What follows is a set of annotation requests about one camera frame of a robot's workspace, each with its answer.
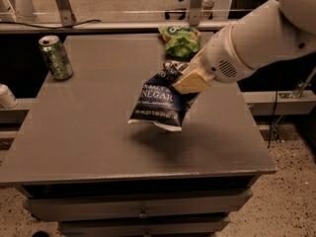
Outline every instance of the table top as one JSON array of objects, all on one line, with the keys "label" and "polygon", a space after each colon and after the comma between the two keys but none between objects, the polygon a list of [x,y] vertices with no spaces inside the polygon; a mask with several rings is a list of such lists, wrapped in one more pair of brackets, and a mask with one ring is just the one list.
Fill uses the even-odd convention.
[{"label": "table top", "polygon": [[0,184],[276,170],[237,84],[213,83],[201,93],[181,133],[147,122],[127,124],[142,84],[166,61],[158,34],[72,36],[65,47],[74,75],[62,82],[47,76],[0,168]]}]

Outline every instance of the drawer handle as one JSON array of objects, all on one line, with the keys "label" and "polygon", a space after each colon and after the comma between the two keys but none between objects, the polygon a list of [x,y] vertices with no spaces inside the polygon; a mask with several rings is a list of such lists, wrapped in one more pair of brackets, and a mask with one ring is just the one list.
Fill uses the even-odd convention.
[{"label": "drawer handle", "polygon": [[145,212],[145,209],[143,207],[141,208],[141,211],[140,211],[138,217],[139,218],[147,218],[148,217],[148,214]]}]

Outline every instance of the white object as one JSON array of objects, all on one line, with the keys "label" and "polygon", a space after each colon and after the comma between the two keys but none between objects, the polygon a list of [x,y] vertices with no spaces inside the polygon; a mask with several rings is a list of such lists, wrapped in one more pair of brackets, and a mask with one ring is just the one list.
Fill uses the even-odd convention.
[{"label": "white object", "polygon": [[0,84],[0,105],[2,108],[14,108],[18,105],[18,100],[13,95],[7,85]]},{"label": "white object", "polygon": [[316,51],[316,0],[269,0],[205,45],[198,66],[233,83],[259,68]]}]

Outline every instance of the green chip bag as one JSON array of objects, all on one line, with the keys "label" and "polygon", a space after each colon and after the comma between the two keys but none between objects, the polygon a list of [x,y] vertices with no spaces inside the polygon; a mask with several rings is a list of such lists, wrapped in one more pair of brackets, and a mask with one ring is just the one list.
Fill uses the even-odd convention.
[{"label": "green chip bag", "polygon": [[174,57],[190,58],[200,47],[200,32],[194,28],[163,27],[159,33],[165,41],[165,49]]}]

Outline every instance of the cable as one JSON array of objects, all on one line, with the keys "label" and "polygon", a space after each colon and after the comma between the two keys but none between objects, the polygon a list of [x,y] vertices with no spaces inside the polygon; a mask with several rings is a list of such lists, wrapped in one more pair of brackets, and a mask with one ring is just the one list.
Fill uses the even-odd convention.
[{"label": "cable", "polygon": [[22,23],[22,22],[10,22],[10,21],[0,21],[0,24],[21,25],[21,26],[26,26],[26,27],[55,30],[55,29],[73,28],[73,27],[84,25],[84,24],[98,23],[98,22],[102,22],[102,21],[101,20],[88,20],[88,21],[79,22],[79,23],[75,23],[73,25],[62,26],[62,27],[45,27],[45,26],[40,26],[40,25],[35,25],[35,24],[28,24],[28,23]]},{"label": "cable", "polygon": [[[275,117],[276,115],[276,110],[277,110],[277,91],[276,91],[276,99],[275,99],[275,105],[274,105],[274,111],[273,111],[273,117]],[[273,124],[274,124],[274,120],[272,120],[271,124],[270,124],[270,132],[269,132],[269,143],[268,143],[268,148],[270,148],[270,143],[271,143],[271,137],[272,137],[272,133],[273,133]]]}]

